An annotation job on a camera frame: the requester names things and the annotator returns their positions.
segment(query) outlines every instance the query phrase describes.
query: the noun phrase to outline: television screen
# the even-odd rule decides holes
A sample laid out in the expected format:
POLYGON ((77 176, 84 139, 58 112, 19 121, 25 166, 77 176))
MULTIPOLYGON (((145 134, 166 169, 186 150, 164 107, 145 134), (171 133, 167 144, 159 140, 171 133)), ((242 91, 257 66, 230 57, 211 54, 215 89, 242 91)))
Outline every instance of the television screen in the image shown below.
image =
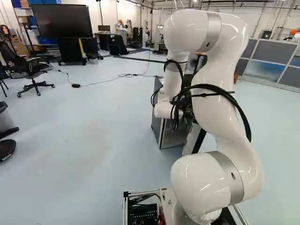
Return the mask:
POLYGON ((89 9, 86 5, 32 4, 41 36, 45 38, 91 38, 89 9))

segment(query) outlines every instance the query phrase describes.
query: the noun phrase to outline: gray floor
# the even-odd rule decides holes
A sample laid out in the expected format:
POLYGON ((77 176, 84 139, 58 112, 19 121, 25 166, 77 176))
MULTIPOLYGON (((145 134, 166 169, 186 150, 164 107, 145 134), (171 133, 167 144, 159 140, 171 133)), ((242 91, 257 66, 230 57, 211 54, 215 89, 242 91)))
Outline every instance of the gray floor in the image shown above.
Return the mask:
MULTIPOLYGON (((88 84, 143 73, 147 65, 108 57, 97 65, 60 69, 72 82, 88 84)), ((163 73, 163 64, 150 63, 147 75, 163 73)), ((160 151, 152 135, 153 78, 120 78, 80 89, 55 71, 37 79, 43 80, 56 88, 41 88, 40 97, 34 90, 16 97, 30 83, 25 79, 7 81, 8 98, 0 92, 20 127, 11 136, 17 151, 0 165, 2 225, 119 225, 123 191, 170 184, 181 149, 160 151)), ((297 224, 300 94, 250 82, 239 82, 236 92, 266 173, 262 193, 241 208, 252 225, 297 224)), ((209 135, 202 150, 215 147, 209 135)))

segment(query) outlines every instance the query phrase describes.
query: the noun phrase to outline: tv stand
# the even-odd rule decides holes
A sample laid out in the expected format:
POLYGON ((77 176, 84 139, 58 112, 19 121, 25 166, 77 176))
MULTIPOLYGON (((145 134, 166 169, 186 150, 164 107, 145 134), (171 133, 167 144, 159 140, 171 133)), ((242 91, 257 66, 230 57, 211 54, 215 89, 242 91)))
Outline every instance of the tv stand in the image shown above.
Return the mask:
POLYGON ((82 64, 86 65, 86 58, 83 57, 78 38, 59 38, 58 46, 60 49, 61 60, 58 64, 82 64))

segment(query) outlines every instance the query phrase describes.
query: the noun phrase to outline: blue container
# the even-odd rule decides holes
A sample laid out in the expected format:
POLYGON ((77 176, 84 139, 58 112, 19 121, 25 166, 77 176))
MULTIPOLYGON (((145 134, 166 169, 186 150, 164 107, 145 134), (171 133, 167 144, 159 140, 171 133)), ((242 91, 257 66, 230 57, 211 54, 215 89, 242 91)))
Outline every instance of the blue container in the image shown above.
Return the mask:
POLYGON ((21 8, 21 4, 19 0, 11 0, 11 3, 14 8, 21 8))
POLYGON ((56 38, 46 38, 42 36, 37 36, 38 42, 42 45, 57 45, 56 38))
POLYGON ((29 4, 43 4, 43 0, 27 0, 29 4))
POLYGON ((61 0, 28 0, 29 4, 61 4, 61 0))
POLYGON ((36 26, 37 25, 37 22, 36 22, 36 19, 33 17, 33 16, 29 16, 29 20, 30 20, 30 23, 32 26, 36 26))

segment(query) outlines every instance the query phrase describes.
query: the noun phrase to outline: black office chair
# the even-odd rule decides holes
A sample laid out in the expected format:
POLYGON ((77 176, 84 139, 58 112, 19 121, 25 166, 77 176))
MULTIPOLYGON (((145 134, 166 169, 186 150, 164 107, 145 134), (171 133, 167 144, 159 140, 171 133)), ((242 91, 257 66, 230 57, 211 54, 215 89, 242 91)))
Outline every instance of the black office chair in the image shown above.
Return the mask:
POLYGON ((7 66, 6 69, 17 73, 23 73, 25 72, 25 78, 31 79, 32 84, 25 85, 24 90, 18 92, 18 98, 21 97, 21 94, 24 92, 29 91, 32 88, 36 89, 37 95, 40 96, 41 93, 38 90, 38 87, 49 87, 55 88, 54 84, 47 84, 46 81, 38 82, 36 83, 34 81, 34 78, 40 76, 43 73, 47 73, 45 69, 49 68, 49 65, 44 63, 39 63, 40 61, 43 61, 40 57, 32 58, 29 60, 24 59, 21 56, 18 56, 16 53, 14 53, 6 42, 0 41, 0 52, 2 54, 2 57, 4 61, 6 62, 7 66))

